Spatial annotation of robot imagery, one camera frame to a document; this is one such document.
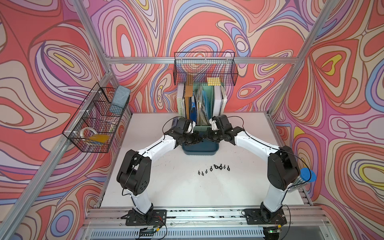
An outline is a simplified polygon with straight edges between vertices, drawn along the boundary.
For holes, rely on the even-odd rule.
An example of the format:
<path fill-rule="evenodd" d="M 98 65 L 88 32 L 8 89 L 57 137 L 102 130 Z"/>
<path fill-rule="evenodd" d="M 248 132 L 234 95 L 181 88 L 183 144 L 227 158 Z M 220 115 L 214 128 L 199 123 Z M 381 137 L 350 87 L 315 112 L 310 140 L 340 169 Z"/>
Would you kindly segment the teal plastic storage tray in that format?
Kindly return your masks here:
<path fill-rule="evenodd" d="M 194 127 L 194 132 L 198 132 L 199 136 L 202 137 L 207 133 L 208 129 L 211 129 L 211 127 L 196 126 Z M 213 156 L 219 150 L 219 147 L 219 143 L 214 143 L 207 139 L 203 139 L 201 142 L 191 146 L 182 145 L 182 149 L 186 155 L 194 156 Z"/>

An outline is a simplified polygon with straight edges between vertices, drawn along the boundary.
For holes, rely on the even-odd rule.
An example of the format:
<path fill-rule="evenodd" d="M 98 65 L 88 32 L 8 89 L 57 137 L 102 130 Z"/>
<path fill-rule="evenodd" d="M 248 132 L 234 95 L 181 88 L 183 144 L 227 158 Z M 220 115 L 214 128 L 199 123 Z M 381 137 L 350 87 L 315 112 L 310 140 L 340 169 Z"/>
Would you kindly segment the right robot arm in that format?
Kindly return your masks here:
<path fill-rule="evenodd" d="M 209 130 L 207 139 L 212 142 L 226 141 L 255 154 L 267 163 L 267 178 L 270 183 L 266 197 L 259 210 L 260 219 L 271 223 L 277 216 L 282 215 L 283 201 L 289 187 L 299 177 L 296 157 L 290 147 L 278 147 L 262 141 L 243 128 L 236 127 L 227 131 Z"/>

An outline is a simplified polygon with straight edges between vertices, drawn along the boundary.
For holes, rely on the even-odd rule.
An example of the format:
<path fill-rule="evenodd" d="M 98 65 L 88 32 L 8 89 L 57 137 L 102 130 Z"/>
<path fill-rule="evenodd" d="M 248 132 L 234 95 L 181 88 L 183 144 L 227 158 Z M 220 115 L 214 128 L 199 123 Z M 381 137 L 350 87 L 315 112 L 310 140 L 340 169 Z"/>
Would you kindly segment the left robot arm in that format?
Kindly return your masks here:
<path fill-rule="evenodd" d="M 116 179 L 131 197 L 134 213 L 145 216 L 153 210 L 153 203 L 146 191 L 150 183 L 152 164 L 178 146 L 194 145 L 202 140 L 199 132 L 180 134 L 169 130 L 150 146 L 139 151 L 126 152 Z"/>

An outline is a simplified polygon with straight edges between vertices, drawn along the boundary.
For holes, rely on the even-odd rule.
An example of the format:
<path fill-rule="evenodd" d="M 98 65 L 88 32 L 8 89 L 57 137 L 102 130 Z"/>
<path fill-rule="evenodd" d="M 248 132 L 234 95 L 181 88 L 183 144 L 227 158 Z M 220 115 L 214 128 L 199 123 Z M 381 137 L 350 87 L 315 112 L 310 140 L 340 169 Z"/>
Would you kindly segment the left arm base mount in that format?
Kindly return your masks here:
<path fill-rule="evenodd" d="M 122 216 L 121 219 L 125 219 L 126 226 L 163 226 L 167 221 L 167 210 L 150 210 L 146 214 L 140 214 L 136 210 L 132 209 Z"/>

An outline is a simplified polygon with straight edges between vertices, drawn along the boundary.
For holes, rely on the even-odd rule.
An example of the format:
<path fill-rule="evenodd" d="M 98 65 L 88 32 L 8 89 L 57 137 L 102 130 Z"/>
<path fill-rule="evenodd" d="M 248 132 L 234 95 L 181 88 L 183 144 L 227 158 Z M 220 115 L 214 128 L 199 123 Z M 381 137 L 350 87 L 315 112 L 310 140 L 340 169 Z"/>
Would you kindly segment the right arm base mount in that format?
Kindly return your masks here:
<path fill-rule="evenodd" d="M 287 224 L 287 219 L 282 207 L 280 207 L 276 212 L 269 212 L 268 209 L 244 209 L 243 214 L 246 218 L 248 225 L 285 225 Z"/>

